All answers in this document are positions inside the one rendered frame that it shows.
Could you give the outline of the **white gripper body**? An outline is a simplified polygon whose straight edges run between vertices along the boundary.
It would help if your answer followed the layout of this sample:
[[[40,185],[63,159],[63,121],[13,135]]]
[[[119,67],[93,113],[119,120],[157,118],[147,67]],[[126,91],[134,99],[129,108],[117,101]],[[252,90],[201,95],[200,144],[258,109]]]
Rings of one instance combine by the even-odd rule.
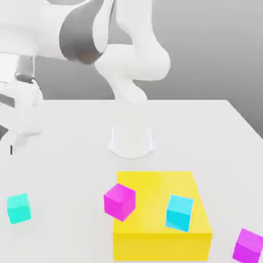
[[[36,81],[0,83],[0,126],[18,135],[38,135],[43,130],[43,95]]]

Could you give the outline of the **small turquoise cube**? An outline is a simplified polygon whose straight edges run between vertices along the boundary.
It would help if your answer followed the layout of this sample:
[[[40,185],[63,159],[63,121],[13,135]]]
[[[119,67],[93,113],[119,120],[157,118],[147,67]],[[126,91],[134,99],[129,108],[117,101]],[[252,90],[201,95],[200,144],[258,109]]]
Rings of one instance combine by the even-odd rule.
[[[11,224],[31,219],[29,198],[26,193],[7,198],[7,213]]]

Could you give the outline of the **small magenta cube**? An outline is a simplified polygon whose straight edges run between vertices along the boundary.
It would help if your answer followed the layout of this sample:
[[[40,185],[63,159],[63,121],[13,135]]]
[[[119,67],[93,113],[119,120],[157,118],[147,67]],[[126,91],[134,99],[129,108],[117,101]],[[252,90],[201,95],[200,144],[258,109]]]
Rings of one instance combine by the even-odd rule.
[[[125,221],[136,208],[136,191],[119,183],[103,197],[104,212],[119,221]]]

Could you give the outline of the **small cyan cube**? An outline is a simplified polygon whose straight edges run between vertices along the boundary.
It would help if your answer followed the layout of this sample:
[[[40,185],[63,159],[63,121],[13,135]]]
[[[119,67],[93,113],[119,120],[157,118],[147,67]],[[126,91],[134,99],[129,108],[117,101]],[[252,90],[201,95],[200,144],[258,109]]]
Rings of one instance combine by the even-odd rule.
[[[166,210],[165,226],[175,230],[188,232],[194,200],[177,195],[171,195]]]

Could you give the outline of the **small violet cube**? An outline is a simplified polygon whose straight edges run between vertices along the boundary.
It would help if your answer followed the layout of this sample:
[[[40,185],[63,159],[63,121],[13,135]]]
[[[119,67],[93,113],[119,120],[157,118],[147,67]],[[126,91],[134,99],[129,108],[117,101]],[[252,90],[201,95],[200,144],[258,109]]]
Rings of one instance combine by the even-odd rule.
[[[263,249],[263,237],[241,229],[232,258],[241,263],[258,263]]]

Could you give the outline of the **large yellow box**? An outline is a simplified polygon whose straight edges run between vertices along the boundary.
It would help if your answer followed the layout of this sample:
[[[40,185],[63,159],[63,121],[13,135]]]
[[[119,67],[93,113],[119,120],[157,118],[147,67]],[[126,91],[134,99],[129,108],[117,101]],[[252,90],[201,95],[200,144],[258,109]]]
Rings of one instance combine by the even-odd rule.
[[[113,222],[115,261],[206,261],[213,232],[192,172],[121,171],[117,182],[136,191],[136,209]],[[165,225],[172,195],[191,198],[188,232]]]

